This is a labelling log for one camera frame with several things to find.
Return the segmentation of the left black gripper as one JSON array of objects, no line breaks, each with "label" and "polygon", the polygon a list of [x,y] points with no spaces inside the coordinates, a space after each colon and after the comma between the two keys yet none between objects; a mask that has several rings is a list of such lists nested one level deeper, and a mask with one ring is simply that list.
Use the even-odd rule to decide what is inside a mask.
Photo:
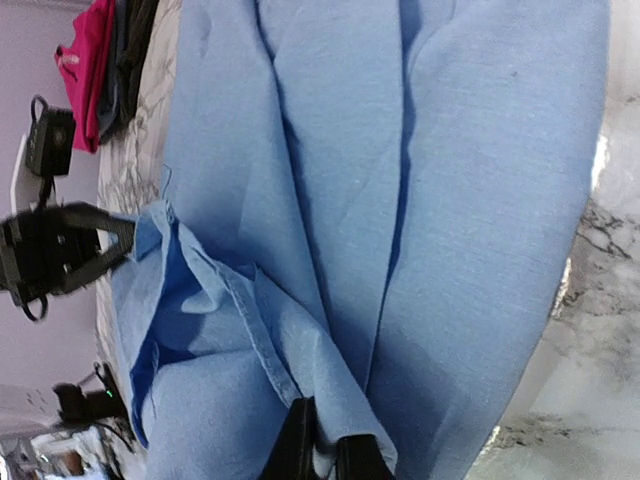
[{"label": "left black gripper", "polygon": [[[118,245],[100,253],[98,230]],[[134,221],[84,202],[8,217],[1,223],[1,288],[14,298],[72,293],[120,266],[134,239]]]}]

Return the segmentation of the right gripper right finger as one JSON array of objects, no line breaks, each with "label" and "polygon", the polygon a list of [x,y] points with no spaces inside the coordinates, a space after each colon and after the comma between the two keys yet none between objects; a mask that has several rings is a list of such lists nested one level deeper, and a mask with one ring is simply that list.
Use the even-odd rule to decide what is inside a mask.
[{"label": "right gripper right finger", "polygon": [[336,452],[337,480],[394,480],[373,435],[341,438]]}]

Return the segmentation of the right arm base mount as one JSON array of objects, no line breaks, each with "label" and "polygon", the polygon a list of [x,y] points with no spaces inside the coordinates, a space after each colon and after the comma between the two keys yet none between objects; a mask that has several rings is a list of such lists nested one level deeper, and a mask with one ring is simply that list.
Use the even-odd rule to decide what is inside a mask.
[{"label": "right arm base mount", "polygon": [[[85,392],[83,385],[94,377],[102,383],[102,389]],[[118,437],[129,452],[134,452],[129,414],[108,363],[96,362],[94,371],[85,379],[76,384],[56,384],[53,392],[59,402],[59,426],[103,427]]]}]

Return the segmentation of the light blue shirt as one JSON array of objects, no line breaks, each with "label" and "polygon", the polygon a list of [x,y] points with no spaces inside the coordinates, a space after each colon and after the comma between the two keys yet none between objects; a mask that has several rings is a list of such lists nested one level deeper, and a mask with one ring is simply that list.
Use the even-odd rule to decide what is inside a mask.
[{"label": "light blue shirt", "polygon": [[591,190],[606,1],[186,1],[159,201],[112,276],[150,479],[262,479],[373,435],[461,479],[542,335]]}]

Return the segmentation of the magenta t-shirt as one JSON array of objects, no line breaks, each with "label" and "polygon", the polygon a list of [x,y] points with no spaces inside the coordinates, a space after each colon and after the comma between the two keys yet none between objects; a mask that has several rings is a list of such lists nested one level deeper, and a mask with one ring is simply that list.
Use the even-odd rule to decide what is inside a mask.
[{"label": "magenta t-shirt", "polygon": [[73,147],[91,154],[99,146],[97,110],[114,21],[115,2],[95,1],[74,19],[72,44],[59,45],[54,55],[76,124]]}]

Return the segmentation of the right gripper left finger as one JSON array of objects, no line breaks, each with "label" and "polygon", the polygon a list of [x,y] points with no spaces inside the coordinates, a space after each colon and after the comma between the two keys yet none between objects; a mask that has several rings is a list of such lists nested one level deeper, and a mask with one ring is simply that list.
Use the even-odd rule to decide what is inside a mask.
[{"label": "right gripper left finger", "polygon": [[314,398],[296,399],[262,470],[262,480],[317,479],[313,465],[316,433]]}]

